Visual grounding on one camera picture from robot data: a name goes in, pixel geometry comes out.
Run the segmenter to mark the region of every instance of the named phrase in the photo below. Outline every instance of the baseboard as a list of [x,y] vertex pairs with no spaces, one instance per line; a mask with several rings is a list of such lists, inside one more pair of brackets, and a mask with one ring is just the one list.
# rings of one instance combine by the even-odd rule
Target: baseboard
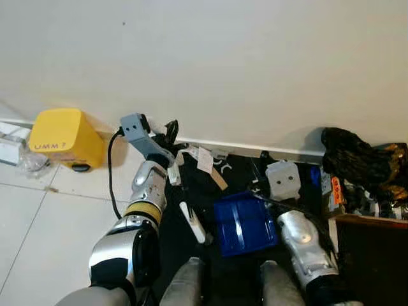
[[[0,118],[0,121],[5,123],[32,128],[33,122],[26,120],[13,120]],[[99,135],[103,139],[110,139],[113,133],[100,132]],[[259,157],[262,151],[268,151],[274,159],[286,159],[288,161],[296,161],[300,163],[321,164],[321,159],[324,152],[309,151],[309,150],[293,150],[276,147],[264,147],[260,145],[248,145],[245,143],[217,142],[213,140],[202,140],[196,138],[177,137],[177,142],[188,142],[192,145],[202,146],[209,150],[220,150],[229,154]]]

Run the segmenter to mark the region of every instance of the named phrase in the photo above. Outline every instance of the yellow box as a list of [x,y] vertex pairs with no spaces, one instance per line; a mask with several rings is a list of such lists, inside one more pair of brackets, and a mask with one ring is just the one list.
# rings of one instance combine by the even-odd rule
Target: yellow box
[[30,150],[70,168],[80,164],[97,168],[103,161],[104,145],[83,112],[76,108],[56,108],[37,116]]

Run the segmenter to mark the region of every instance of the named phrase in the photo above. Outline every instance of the white tile floor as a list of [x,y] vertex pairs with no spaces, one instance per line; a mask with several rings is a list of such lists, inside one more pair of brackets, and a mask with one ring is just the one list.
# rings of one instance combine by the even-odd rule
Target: white tile floor
[[[120,211],[142,161],[125,143],[114,146]],[[89,173],[55,166],[36,180],[0,164],[0,305],[52,306],[89,285],[89,255],[114,221],[106,165]]]

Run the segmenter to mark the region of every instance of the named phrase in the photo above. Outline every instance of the yellow band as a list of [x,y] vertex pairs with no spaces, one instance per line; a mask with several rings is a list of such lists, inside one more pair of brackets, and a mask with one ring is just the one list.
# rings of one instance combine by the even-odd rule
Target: yellow band
[[136,202],[136,203],[130,204],[125,212],[125,215],[128,215],[132,212],[144,212],[145,214],[152,216],[156,220],[157,224],[160,224],[160,221],[161,221],[160,210],[151,203]]

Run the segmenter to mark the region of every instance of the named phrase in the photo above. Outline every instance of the blue container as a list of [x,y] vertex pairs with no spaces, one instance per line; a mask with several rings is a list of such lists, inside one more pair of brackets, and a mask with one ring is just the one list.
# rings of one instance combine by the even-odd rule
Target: blue container
[[275,226],[264,201],[250,193],[234,194],[214,203],[223,256],[253,252],[277,244]]

